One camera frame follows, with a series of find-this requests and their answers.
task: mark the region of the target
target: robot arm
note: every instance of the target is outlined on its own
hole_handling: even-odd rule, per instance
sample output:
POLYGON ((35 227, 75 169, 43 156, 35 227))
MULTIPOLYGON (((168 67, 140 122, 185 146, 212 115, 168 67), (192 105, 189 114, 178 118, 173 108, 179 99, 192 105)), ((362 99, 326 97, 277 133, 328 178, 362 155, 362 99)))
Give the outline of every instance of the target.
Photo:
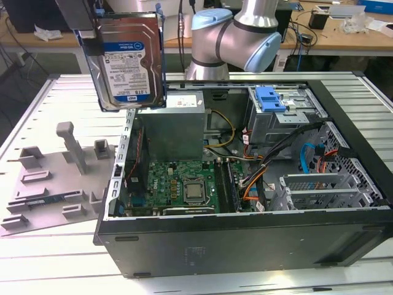
POLYGON ((230 63, 247 72, 264 71, 281 43, 274 17, 278 0, 244 0, 232 19, 227 9, 198 12, 192 20, 192 62, 187 80, 228 79, 230 63))

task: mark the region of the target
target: red cable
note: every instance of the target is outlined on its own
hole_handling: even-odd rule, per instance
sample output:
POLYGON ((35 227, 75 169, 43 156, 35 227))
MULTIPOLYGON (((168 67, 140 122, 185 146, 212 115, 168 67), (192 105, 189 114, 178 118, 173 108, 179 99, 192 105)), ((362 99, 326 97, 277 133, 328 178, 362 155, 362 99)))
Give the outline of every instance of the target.
POLYGON ((139 147, 140 147, 140 144, 141 144, 141 138, 142 138, 142 129, 139 129, 138 144, 137 144, 137 146, 136 146, 136 159, 135 159, 135 164, 134 164, 133 168, 131 169, 130 174, 128 174, 128 176, 126 177, 126 180, 128 180, 128 179, 131 177, 131 175, 133 174, 133 172, 134 172, 134 170, 135 170, 135 168, 136 168, 136 166, 137 166, 137 164, 138 164, 139 152, 140 152, 139 147))

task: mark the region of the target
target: cpu socket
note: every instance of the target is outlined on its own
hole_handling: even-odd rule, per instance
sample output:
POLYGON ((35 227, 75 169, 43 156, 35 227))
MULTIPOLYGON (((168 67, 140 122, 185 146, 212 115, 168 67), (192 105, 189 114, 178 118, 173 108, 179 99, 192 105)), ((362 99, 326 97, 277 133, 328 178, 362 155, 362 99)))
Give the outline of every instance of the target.
POLYGON ((183 180, 183 200, 189 205, 201 205, 206 200, 204 179, 183 180))

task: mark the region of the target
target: green circuit board on tray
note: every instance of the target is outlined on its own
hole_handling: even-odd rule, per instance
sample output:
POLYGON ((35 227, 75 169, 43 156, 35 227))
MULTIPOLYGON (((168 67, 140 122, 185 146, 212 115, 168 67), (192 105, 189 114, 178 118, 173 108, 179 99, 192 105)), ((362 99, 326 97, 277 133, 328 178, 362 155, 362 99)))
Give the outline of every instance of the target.
MULTIPOLYGON (((231 163, 231 169, 237 180, 244 176, 241 163, 231 163)), ((184 187, 186 184, 199 183, 203 184, 206 193, 206 201, 199 205, 213 207, 214 211, 219 213, 213 161, 152 162, 149 166, 148 193, 145 195, 146 206, 184 207, 192 205, 193 203, 184 201, 184 187)))

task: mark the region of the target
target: connector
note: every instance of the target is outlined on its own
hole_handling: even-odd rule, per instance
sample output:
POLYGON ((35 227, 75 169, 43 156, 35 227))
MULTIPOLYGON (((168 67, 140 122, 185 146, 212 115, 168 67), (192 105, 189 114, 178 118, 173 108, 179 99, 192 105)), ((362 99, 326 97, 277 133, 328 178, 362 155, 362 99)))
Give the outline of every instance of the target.
POLYGON ((354 151, 353 149, 350 149, 348 147, 343 147, 343 146, 340 146, 338 148, 337 154, 341 157, 344 157, 344 158, 356 158, 357 157, 356 151, 354 151))
POLYGON ((325 146, 323 144, 315 146, 315 155, 318 155, 319 157, 325 155, 325 146))

